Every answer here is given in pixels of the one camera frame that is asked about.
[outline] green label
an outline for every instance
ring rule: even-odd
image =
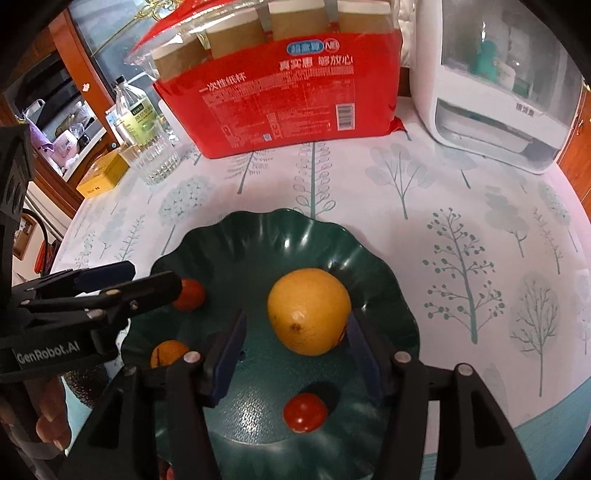
[[[152,106],[152,102],[150,99],[144,98],[121,117],[121,122],[138,145],[145,145],[153,138],[150,127],[156,118],[156,110]]]

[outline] barcode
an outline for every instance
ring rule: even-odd
[[[355,104],[341,103],[336,106],[337,130],[355,130]]]

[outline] white tablecloth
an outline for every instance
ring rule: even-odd
[[[397,114],[408,135],[219,160],[193,151],[155,187],[129,172],[82,204],[54,271],[130,260],[143,277],[186,232],[235,210],[288,207],[339,223],[392,268],[422,361],[473,365],[538,478],[554,479],[591,412],[589,220],[557,166],[534,176],[442,148],[410,100]],[[427,453],[437,424],[434,408]],[[425,479],[434,459],[426,456]]]

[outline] green plate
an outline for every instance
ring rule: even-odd
[[[228,396],[205,416],[225,480],[293,478],[355,480],[373,472],[388,411],[369,400],[346,341],[321,356],[285,348],[267,318],[267,295],[286,273],[322,268],[347,288],[353,308],[394,346],[418,355],[414,318],[389,267],[339,225],[293,210],[235,212],[197,228],[152,273],[172,270],[207,290],[191,313],[162,307],[133,319],[122,346],[126,364],[149,366],[160,343],[178,339],[199,350],[205,338],[226,329],[241,307],[248,333]],[[286,402],[301,391],[324,399],[330,414],[321,428],[295,434],[284,423]],[[156,407],[159,454],[170,461],[164,403]]]

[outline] yellow citrus fruit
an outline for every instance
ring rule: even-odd
[[[300,355],[322,355],[340,342],[351,313],[343,284],[319,268],[281,277],[267,298],[267,314],[279,340]]]
[[[172,365],[189,351],[189,347],[177,340],[166,340],[152,350],[150,367],[158,368]]]

